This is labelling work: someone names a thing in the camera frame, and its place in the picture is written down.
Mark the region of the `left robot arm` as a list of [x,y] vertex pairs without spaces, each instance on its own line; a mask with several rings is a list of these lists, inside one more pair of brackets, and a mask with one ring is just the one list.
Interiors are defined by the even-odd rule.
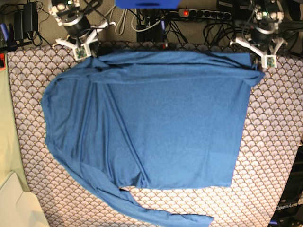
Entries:
[[277,0],[252,0],[249,4],[251,15],[245,21],[238,21],[239,35],[229,45],[238,44],[249,49],[259,59],[263,69],[277,68],[277,53],[287,44],[279,34],[279,25],[284,19],[282,5]]

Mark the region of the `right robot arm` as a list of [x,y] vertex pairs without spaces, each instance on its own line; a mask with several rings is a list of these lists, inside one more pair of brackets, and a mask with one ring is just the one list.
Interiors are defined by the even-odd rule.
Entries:
[[[79,0],[49,1],[49,14],[54,17],[58,26],[62,26],[67,32],[66,38],[57,38],[55,43],[71,49],[77,61],[98,57],[99,33],[110,25],[115,25],[98,11],[102,2],[85,0],[85,8],[82,9]],[[99,26],[92,26],[87,18],[92,12],[96,12],[101,17]]]

